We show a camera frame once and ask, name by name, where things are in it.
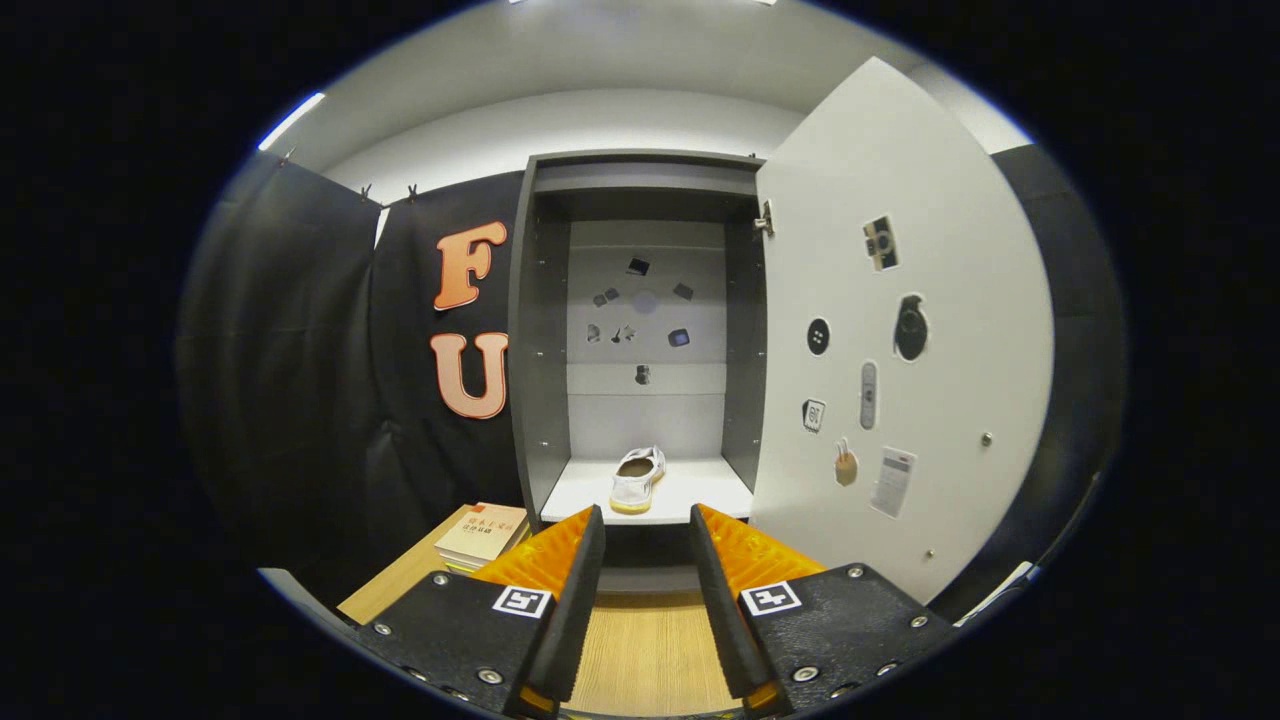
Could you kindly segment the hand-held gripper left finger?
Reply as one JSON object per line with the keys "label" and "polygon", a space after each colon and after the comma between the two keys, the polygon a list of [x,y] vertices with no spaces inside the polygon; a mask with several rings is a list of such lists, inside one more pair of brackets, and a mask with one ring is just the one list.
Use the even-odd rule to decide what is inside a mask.
{"label": "hand-held gripper left finger", "polygon": [[604,550],[591,505],[468,577],[429,573],[358,621],[358,644],[477,719],[556,719],[573,693]]}

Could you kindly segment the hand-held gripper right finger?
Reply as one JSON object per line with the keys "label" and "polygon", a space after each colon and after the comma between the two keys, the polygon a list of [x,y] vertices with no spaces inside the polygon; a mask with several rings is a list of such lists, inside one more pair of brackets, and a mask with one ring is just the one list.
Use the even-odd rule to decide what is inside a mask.
{"label": "hand-held gripper right finger", "polygon": [[748,716],[815,716],[955,639],[955,624],[864,562],[826,568],[695,503],[690,544],[730,693]]}

